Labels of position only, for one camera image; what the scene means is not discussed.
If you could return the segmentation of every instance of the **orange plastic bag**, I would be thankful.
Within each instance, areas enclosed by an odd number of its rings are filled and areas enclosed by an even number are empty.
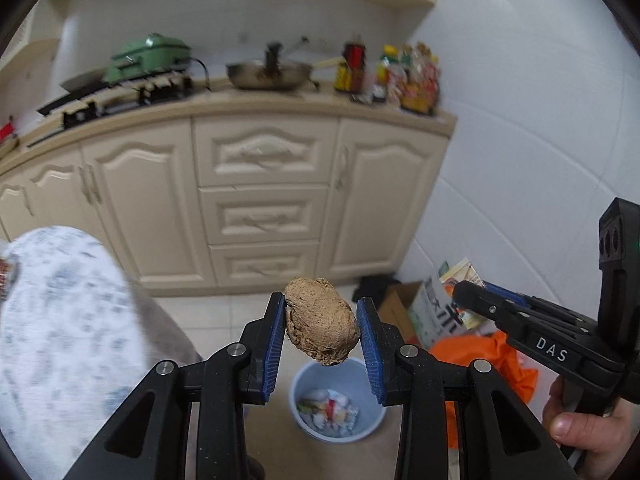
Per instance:
[[[439,361],[469,366],[474,359],[486,359],[506,379],[523,402],[529,402],[538,383],[538,370],[522,368],[515,348],[507,345],[507,335],[495,332],[491,337],[460,335],[438,341],[429,352]],[[458,429],[453,402],[447,402],[447,441],[458,448]]]

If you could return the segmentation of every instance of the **drawer handle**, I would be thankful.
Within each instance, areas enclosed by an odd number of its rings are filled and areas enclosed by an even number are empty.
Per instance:
[[[288,158],[293,156],[293,152],[289,148],[265,146],[251,150],[243,148],[240,150],[239,155],[244,160],[254,162],[260,166],[272,166],[274,164],[281,166]]]
[[[262,270],[259,267],[248,265],[246,266],[251,272],[256,272],[257,274],[261,274],[266,278],[274,278],[276,276],[280,276],[283,270],[287,269],[286,264],[277,264],[276,268],[273,270]]]
[[[24,200],[24,206],[27,208],[27,211],[31,216],[35,216],[33,214],[33,209],[31,209],[31,204],[29,203],[29,197],[27,196],[27,190],[22,188],[22,199]]]
[[[92,202],[91,193],[89,192],[89,186],[86,182],[86,175],[84,174],[84,168],[82,166],[78,166],[78,174],[80,175],[81,181],[80,189],[82,190],[85,200],[90,204]]]
[[[280,228],[280,226],[283,224],[286,224],[287,221],[289,221],[289,218],[287,218],[287,216],[283,214],[272,216],[270,218],[264,218],[260,221],[258,221],[252,216],[244,217],[245,225],[257,227],[258,229],[262,229],[263,231],[277,231]]]
[[[346,187],[347,174],[349,173],[349,149],[346,146],[343,146],[340,150],[339,168],[338,180],[335,181],[335,189],[341,190]]]
[[[100,195],[100,189],[98,188],[98,181],[95,177],[95,173],[94,173],[94,167],[91,164],[87,164],[87,168],[89,169],[89,175],[91,176],[91,183],[92,183],[92,187],[94,195],[95,195],[95,199],[98,201],[98,204],[102,203],[102,196]]]

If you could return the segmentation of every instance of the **white tile wall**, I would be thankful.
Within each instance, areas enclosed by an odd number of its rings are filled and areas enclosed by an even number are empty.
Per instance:
[[[400,35],[442,60],[459,117],[402,280],[468,256],[485,279],[596,316],[598,219],[640,202],[640,57],[601,0],[438,0]],[[554,374],[541,370],[540,416]]]

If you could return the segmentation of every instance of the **trash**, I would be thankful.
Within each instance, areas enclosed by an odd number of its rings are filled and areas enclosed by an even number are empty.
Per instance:
[[[471,265],[469,263],[469,260],[467,260],[466,258],[460,261],[452,269],[449,269],[449,272],[440,277],[440,283],[442,283],[445,292],[449,295],[450,298],[453,297],[453,288],[459,282],[471,282],[475,283],[476,285],[484,286],[484,283],[480,279],[480,276],[478,276],[478,273],[474,269],[474,266]],[[482,323],[486,321],[486,318],[484,316],[480,316],[475,312],[471,312],[470,310],[458,307],[455,304],[454,307],[467,330],[478,328],[480,325],[482,325]]]
[[[308,427],[332,438],[350,436],[359,411],[345,394],[329,389],[307,392],[296,407]]]

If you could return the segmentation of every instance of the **stove burner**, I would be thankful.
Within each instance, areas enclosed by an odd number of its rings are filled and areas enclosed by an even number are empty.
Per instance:
[[[100,117],[98,114],[98,108],[94,101],[89,102],[86,108],[67,114],[62,113],[62,127],[65,130],[78,126],[78,124],[88,123]]]
[[[153,85],[151,89],[142,87],[138,89],[138,98],[135,102],[106,106],[98,108],[94,101],[87,104],[86,108],[67,114],[62,114],[62,129],[68,130],[101,117],[108,117],[135,108],[151,106],[185,99],[193,94],[193,81],[191,77],[183,75],[178,83],[170,81],[168,85]]]

